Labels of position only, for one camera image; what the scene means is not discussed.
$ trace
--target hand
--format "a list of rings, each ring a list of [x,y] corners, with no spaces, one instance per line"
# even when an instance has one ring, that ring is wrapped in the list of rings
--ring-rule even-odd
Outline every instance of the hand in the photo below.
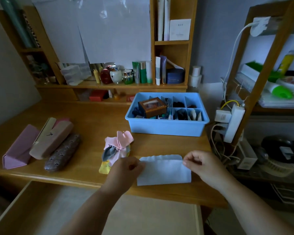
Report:
[[[237,182],[212,153],[191,151],[184,157],[183,164],[199,175],[205,183],[221,193],[231,183]]]
[[[100,189],[104,193],[121,196],[129,190],[144,169],[145,163],[135,157],[119,158]]]

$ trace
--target gray wall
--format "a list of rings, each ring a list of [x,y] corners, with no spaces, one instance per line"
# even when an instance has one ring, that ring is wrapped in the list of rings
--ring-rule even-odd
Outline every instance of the gray wall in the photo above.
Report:
[[[244,27],[248,9],[269,0],[198,0],[191,66],[203,66],[203,82],[220,82],[229,67],[235,39]],[[274,36],[249,38],[242,63],[256,60],[263,63]],[[276,63],[294,49],[291,36]]]
[[[0,124],[39,100],[33,78],[0,24]]]

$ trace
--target brown box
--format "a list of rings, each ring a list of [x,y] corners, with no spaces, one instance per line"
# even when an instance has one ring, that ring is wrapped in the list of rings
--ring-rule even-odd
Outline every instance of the brown box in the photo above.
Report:
[[[146,119],[167,113],[166,104],[158,97],[138,102],[138,108]]]

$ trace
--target yellow spray can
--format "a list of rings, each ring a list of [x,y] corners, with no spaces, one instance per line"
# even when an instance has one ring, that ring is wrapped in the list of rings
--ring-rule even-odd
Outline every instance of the yellow spray can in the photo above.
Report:
[[[290,65],[292,64],[294,60],[294,50],[289,51],[287,55],[284,56],[279,68],[278,72],[281,74],[281,76],[284,76]]]

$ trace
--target wooden desk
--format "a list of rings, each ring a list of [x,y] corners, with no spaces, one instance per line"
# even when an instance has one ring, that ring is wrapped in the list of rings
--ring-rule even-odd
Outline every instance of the wooden desk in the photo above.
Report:
[[[114,137],[118,130],[130,131],[125,114],[129,106],[109,106],[102,104],[74,104],[39,102],[23,113],[0,126],[0,176],[13,176],[47,183],[100,187],[106,175],[98,172],[106,137]],[[31,124],[41,129],[48,117],[57,119],[69,117],[74,123],[74,132],[81,134],[82,142],[68,165],[60,172],[48,173],[43,160],[31,159],[27,166],[4,170],[2,156],[12,145],[22,130]],[[180,154],[183,157],[191,150],[210,151],[207,135],[182,137],[133,133],[130,156]],[[223,196],[200,178],[192,174],[192,182],[187,184],[137,186],[133,185],[129,194],[179,201],[209,207],[226,207]]]

